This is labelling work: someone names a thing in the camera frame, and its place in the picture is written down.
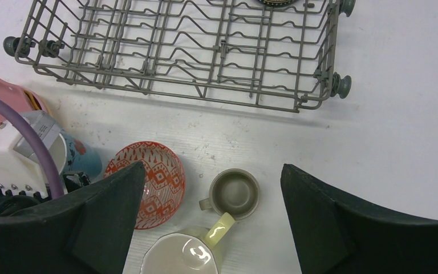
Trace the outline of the black patterned bowl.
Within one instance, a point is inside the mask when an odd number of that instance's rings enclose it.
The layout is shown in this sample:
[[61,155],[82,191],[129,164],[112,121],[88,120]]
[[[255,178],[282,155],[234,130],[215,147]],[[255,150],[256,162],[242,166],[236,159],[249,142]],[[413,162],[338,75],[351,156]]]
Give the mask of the black patterned bowl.
[[274,7],[274,8],[292,5],[296,1],[297,0],[258,0],[258,2],[260,2],[261,4],[263,4],[265,6],[269,6],[269,7]]

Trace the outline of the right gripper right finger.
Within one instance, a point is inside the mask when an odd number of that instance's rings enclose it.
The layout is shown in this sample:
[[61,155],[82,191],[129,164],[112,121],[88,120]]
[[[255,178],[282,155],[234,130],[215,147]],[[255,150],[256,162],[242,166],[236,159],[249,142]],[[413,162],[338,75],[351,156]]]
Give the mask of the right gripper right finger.
[[292,164],[280,185],[302,273],[438,273],[438,220],[374,204]]

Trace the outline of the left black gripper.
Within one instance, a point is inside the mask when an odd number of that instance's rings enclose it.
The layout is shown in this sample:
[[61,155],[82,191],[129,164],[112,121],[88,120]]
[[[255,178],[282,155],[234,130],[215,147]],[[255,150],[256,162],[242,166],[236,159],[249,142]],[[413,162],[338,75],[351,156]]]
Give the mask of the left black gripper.
[[[73,192],[91,184],[90,177],[85,172],[65,172],[61,175],[66,193]],[[0,188],[0,216],[11,216],[17,211],[50,201],[51,197],[43,198],[40,192],[28,194],[19,191],[14,195],[11,190]]]

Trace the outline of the blue floral mug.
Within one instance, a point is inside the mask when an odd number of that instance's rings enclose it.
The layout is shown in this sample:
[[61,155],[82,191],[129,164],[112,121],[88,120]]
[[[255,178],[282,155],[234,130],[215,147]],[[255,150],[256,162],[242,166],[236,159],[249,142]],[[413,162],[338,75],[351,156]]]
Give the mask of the blue floral mug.
[[98,152],[64,130],[60,131],[49,152],[60,174],[84,172],[90,180],[95,180],[102,172]]

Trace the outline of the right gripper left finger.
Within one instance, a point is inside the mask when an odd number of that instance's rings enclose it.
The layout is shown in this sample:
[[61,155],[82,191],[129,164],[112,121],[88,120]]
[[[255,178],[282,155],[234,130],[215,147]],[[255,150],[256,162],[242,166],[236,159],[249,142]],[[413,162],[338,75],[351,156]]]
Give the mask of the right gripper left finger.
[[0,202],[0,273],[122,273],[145,185],[135,162],[60,198]]

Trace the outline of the grey wire dish rack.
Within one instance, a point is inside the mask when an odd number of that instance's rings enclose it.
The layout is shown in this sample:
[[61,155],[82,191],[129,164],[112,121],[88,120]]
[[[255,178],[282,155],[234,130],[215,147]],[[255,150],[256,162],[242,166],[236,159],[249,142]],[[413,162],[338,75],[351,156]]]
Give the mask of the grey wire dish rack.
[[58,82],[299,113],[345,98],[338,24],[354,1],[32,1],[5,53]]

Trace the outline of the red patterned bowl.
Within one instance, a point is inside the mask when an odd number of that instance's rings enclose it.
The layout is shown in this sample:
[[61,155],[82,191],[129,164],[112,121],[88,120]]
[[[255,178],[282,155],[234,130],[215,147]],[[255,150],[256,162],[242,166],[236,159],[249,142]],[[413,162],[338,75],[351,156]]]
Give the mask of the red patterned bowl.
[[179,157],[167,146],[153,141],[127,145],[116,153],[107,167],[108,177],[134,162],[145,168],[145,186],[135,229],[158,227],[179,209],[186,190],[185,170]]

